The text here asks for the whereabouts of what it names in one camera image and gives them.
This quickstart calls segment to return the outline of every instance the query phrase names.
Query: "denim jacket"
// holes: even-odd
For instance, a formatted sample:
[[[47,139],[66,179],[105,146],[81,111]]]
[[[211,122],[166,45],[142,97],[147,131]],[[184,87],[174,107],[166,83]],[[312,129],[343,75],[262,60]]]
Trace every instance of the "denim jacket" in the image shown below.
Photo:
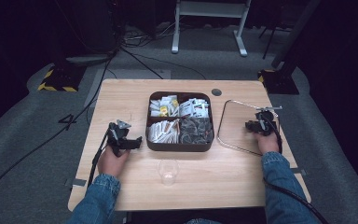
[[[305,199],[304,191],[289,167],[287,159],[277,152],[262,157],[264,178],[273,185],[289,189]],[[77,205],[70,223],[112,223],[120,182],[111,175],[98,175],[89,186],[85,198]],[[295,199],[266,187],[268,223],[318,223],[311,211]],[[206,219],[193,219],[186,224],[218,224]]]

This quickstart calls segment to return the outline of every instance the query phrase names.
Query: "gray floor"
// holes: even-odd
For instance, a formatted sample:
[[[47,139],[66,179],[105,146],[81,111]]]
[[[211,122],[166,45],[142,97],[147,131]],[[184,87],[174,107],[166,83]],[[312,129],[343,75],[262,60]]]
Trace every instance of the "gray floor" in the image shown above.
[[[243,58],[232,35],[234,28],[186,30],[181,33],[178,54],[171,54],[171,35],[128,50],[196,69],[207,79],[256,80],[257,71],[270,68],[274,53],[287,34],[277,32],[267,59],[262,60],[269,33],[258,39],[261,30],[244,30],[242,36],[249,55]],[[171,79],[203,79],[181,66],[139,59],[153,69],[168,71]],[[58,120],[77,115],[84,108],[103,65],[87,69],[79,92],[38,91],[49,67],[47,64],[29,79],[30,94],[0,119],[0,174],[59,131],[63,124]],[[109,69],[146,70],[123,51]],[[145,78],[144,73],[138,73],[137,78]],[[310,98],[306,77],[297,69],[293,78],[299,95],[269,95],[269,99],[273,105],[283,106],[279,111],[282,128],[297,164],[306,173],[304,179],[312,203],[330,223],[358,223],[358,176]],[[39,148],[0,181],[0,223],[64,223],[71,216],[67,209],[70,188],[65,183],[76,175],[92,113],[90,108],[88,115],[82,114],[69,131]],[[115,223],[122,223],[124,216],[117,213]]]

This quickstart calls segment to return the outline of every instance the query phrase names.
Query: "handheld controller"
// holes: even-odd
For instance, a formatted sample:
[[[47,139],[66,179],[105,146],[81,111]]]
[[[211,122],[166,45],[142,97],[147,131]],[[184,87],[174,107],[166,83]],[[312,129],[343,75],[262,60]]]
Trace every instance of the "handheld controller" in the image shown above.
[[[258,108],[260,112],[255,114],[257,120],[249,120],[245,122],[246,129],[254,133],[262,133],[264,136],[268,136],[277,129],[277,124],[274,121],[274,115],[270,111],[271,109],[282,109],[282,107],[264,107]]]
[[[117,124],[114,122],[109,123],[109,130],[107,132],[107,144],[113,149],[113,153],[118,157],[120,149],[136,149],[141,146],[142,136],[135,140],[127,139],[129,133],[130,124],[127,124],[121,120],[117,120]]]

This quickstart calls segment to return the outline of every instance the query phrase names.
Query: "person's right hand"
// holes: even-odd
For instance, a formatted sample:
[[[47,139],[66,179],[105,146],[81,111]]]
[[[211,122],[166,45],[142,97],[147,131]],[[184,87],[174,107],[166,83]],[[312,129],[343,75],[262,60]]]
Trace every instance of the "person's right hand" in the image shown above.
[[[113,149],[107,145],[103,154],[98,160],[98,171],[100,174],[112,175],[117,177],[123,170],[124,163],[130,156],[130,150],[125,150],[119,157],[113,153]]]
[[[279,152],[277,135],[275,133],[271,133],[268,136],[264,136],[261,133],[253,133],[255,139],[257,139],[258,149],[261,154],[266,154],[270,151]]]

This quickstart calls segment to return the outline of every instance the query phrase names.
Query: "dark tray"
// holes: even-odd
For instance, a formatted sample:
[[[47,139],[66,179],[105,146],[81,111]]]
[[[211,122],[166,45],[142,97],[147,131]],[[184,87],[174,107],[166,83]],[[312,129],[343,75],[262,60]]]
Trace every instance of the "dark tray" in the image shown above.
[[[160,122],[163,120],[173,121],[175,119],[179,119],[179,117],[151,117],[150,116],[150,114],[151,114],[150,107],[148,107],[146,131],[145,131],[147,146],[150,149],[155,150],[155,151],[204,152],[204,151],[209,150],[209,148],[211,148],[212,142],[214,140],[212,105],[211,105],[211,100],[209,99],[209,97],[207,95],[205,95],[203,93],[199,93],[199,92],[156,91],[150,95],[148,103],[150,104],[150,100],[159,100],[159,99],[161,99],[161,97],[168,96],[168,95],[177,95],[179,104],[186,102],[188,99],[191,99],[191,98],[203,99],[206,102],[208,102],[208,104],[209,104],[208,114],[209,114],[209,119],[210,119],[210,122],[212,125],[212,132],[213,132],[212,133],[212,135],[213,135],[212,141],[207,144],[168,144],[168,143],[150,142],[147,139],[148,128],[153,123],[157,123],[157,122]]]

